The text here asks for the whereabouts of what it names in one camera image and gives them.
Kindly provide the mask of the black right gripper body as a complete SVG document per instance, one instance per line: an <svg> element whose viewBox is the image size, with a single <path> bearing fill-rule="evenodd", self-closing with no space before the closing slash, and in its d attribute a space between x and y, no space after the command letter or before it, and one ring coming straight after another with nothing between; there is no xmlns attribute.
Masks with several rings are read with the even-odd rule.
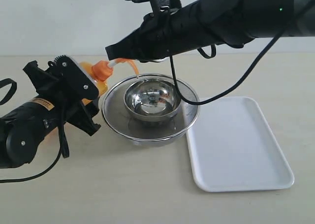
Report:
<svg viewBox="0 0 315 224"><path fill-rule="evenodd" d="M132 33L132 58L142 62L195 50L197 18L193 11L169 9L159 16L148 16Z"/></svg>

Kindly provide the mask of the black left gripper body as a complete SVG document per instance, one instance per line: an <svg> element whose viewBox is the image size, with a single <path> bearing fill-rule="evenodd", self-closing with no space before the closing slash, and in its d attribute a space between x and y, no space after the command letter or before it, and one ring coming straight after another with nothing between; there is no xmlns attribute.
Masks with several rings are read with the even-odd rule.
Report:
<svg viewBox="0 0 315 224"><path fill-rule="evenodd" d="M26 110L23 124L27 126L56 126L61 121L66 110L82 99L65 82L62 74L57 71L54 61L48 62L46 70L38 66L37 61L31 61L23 68L33 84L37 96L25 103Z"/></svg>

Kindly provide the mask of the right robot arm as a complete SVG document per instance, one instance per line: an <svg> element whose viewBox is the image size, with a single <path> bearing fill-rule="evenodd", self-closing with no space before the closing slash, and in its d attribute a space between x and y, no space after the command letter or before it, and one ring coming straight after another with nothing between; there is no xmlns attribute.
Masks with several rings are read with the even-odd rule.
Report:
<svg viewBox="0 0 315 224"><path fill-rule="evenodd" d="M240 49L255 39L270 39L244 75L205 104L240 86L279 38L315 34L315 0L196 0L186 6L180 0L126 1L149 2L152 12L131 34L105 47L110 60L157 62L191 50L211 59L217 45Z"/></svg>

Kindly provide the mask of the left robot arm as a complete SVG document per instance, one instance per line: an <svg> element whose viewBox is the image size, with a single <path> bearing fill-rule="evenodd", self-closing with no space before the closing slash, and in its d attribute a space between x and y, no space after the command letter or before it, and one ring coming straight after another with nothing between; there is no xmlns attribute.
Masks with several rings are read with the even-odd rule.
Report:
<svg viewBox="0 0 315 224"><path fill-rule="evenodd" d="M65 73L68 69L77 71L78 67L69 61L48 65L47 70L42 70L33 61L24 67L37 95L0 119L2 169L31 163L44 138L55 128L62 129L82 105Z"/></svg>

